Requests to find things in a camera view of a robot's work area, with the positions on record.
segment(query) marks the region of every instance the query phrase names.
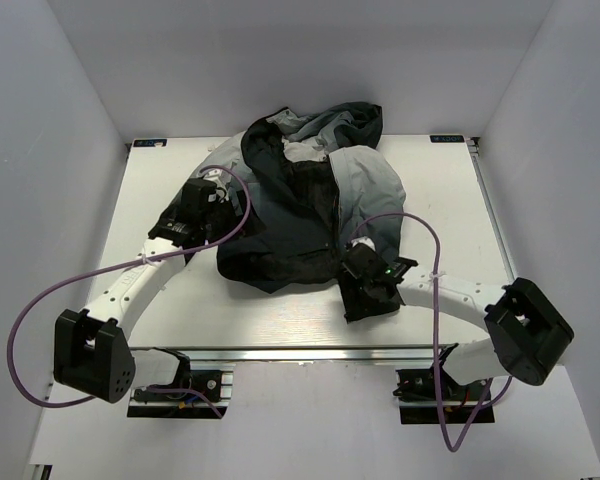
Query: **gray jacket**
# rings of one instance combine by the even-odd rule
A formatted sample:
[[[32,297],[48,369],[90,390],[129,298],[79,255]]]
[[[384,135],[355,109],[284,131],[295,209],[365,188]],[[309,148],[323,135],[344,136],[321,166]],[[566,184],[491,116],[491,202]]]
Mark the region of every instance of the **gray jacket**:
[[[298,117],[291,110],[284,109],[224,142],[196,169],[195,176],[208,165],[221,165],[238,174],[248,184],[254,210],[269,230],[269,237],[264,241],[259,238],[240,239],[219,248],[218,269],[224,276],[245,281],[267,292],[291,282],[327,281],[334,278],[349,237],[364,219],[378,213],[402,211],[405,192],[400,178],[384,157],[366,145],[341,146],[360,139],[364,142],[369,136],[377,139],[368,143],[377,144],[380,136],[378,127],[372,124],[375,121],[373,115],[364,110],[367,106],[369,104],[361,102],[344,104],[320,115],[305,117]],[[365,120],[371,120],[360,121],[363,114]],[[284,154],[282,149],[276,149],[280,147],[276,143],[277,138],[271,141],[273,146],[268,143],[270,137],[276,135],[281,137]],[[253,168],[247,165],[245,152]],[[307,162],[316,163],[312,167]],[[336,238],[329,235],[324,224],[321,230],[314,228],[320,219],[316,220],[315,216],[309,219],[304,210],[296,209],[297,205],[289,205],[302,195],[314,202],[322,201],[320,195],[324,188],[321,184],[318,186],[316,183],[316,189],[322,190],[311,192],[314,177],[298,180],[304,178],[302,175],[307,170],[315,170],[314,167],[321,171],[328,169],[337,186],[334,197],[334,216],[337,218],[333,222],[337,229]],[[285,172],[283,181],[277,178],[276,185],[286,189],[291,183],[293,195],[287,192],[282,198],[275,190],[276,185],[271,186],[270,179],[264,176],[271,172],[271,168],[281,168]],[[302,182],[302,185],[293,185],[296,181]],[[321,212],[321,215],[324,220],[327,213]],[[378,253],[391,261],[398,255],[401,225],[400,217],[381,218],[363,227],[357,236],[369,236],[375,242]],[[313,253],[322,250],[329,252]],[[293,257],[292,261],[287,260],[289,257]],[[260,266],[253,264],[254,259],[264,265],[262,271]],[[245,272],[252,265],[258,271],[255,275]]]

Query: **gray fabric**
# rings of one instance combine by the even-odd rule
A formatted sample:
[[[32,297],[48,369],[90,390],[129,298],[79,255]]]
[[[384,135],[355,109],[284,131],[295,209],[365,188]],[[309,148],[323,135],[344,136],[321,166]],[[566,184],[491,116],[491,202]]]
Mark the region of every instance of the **gray fabric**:
[[[329,156],[340,190],[340,248],[355,228],[378,213],[402,212],[406,195],[398,174],[380,152],[369,147],[341,148]],[[360,235],[371,238],[387,261],[398,256],[401,217],[368,223]]]
[[[287,139],[282,141],[284,144],[284,156],[290,162],[324,162],[327,159],[327,152],[324,146],[319,145],[315,138],[307,138],[301,142],[290,142]]]
[[[286,109],[269,117],[267,121],[276,124],[290,143],[311,139],[315,144],[321,145],[326,153],[331,153],[338,148],[334,130],[340,125],[351,124],[353,117],[347,111],[334,116],[331,110],[318,116],[297,117]]]

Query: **white table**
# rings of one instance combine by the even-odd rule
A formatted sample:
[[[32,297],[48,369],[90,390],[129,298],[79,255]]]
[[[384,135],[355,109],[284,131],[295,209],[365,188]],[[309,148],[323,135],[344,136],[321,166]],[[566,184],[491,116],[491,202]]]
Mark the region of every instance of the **white table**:
[[[135,256],[161,210],[208,148],[222,140],[169,139],[163,148],[132,149],[103,265]],[[379,149],[403,180],[406,210],[423,216],[438,231],[442,268],[482,282],[506,283],[466,145],[396,136],[384,137]],[[430,264],[433,243],[424,229],[405,222],[402,234],[401,254]],[[93,292],[111,280],[99,279]],[[215,255],[204,252],[158,295],[130,343],[244,351],[325,346],[332,352],[347,346],[379,351],[382,346],[431,344],[430,310],[402,308],[393,317],[352,325],[342,314],[337,286],[291,286],[269,296],[220,277]],[[445,343],[483,337],[470,325],[443,319]],[[313,350],[304,354],[308,359],[321,355]],[[494,392],[501,384],[494,382]],[[556,367],[540,388],[514,383],[495,407],[496,423],[474,426],[457,454],[446,452],[438,426],[400,425],[393,388],[390,366],[240,363],[222,421],[127,419],[127,400],[47,410],[31,463],[53,465],[51,480],[577,480],[600,475],[563,367]],[[50,395],[52,401],[61,401],[77,393],[55,385]],[[454,438],[458,431],[451,427]]]
[[[165,147],[131,150],[102,265],[135,257],[147,232],[209,148],[224,140],[169,139]],[[483,283],[505,284],[507,275],[467,146],[433,144],[428,136],[385,136],[378,148],[402,179],[405,210],[422,216],[438,232],[441,269]],[[405,220],[400,253],[430,266],[433,240],[420,225]],[[115,275],[97,279],[92,294],[104,291]],[[139,320],[129,343],[178,348],[432,343],[428,309],[405,307],[397,315],[351,325],[343,314],[335,283],[291,285],[269,295],[220,276],[214,250],[196,255],[168,283]],[[443,343],[484,337],[472,325],[442,319]]]

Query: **black fabric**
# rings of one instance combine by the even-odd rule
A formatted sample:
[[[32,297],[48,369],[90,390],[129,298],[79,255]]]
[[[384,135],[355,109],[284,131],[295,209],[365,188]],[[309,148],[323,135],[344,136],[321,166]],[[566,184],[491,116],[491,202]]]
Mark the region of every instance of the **black fabric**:
[[[381,108],[344,104],[351,125],[334,130],[339,147],[376,147],[382,133]],[[266,230],[218,248],[218,271],[231,280],[272,293],[289,283],[324,283],[340,270],[338,186],[328,161],[290,162],[282,132],[265,117],[245,132],[242,156],[261,187],[258,209]]]

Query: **white wall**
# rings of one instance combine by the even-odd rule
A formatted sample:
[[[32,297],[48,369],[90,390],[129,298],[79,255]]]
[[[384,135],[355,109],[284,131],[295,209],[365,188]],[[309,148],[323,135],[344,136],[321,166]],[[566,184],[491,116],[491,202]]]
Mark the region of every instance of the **white wall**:
[[[125,140],[232,135],[289,104],[481,134],[551,0],[50,0]]]
[[[9,379],[8,331],[36,293],[94,265],[124,155],[48,5],[0,0],[0,480],[21,477],[40,414]],[[55,316],[83,296],[59,292],[22,329],[16,361],[37,395]]]
[[[576,331],[567,369],[600,456],[600,0],[556,1],[486,129],[483,161],[520,275]]]

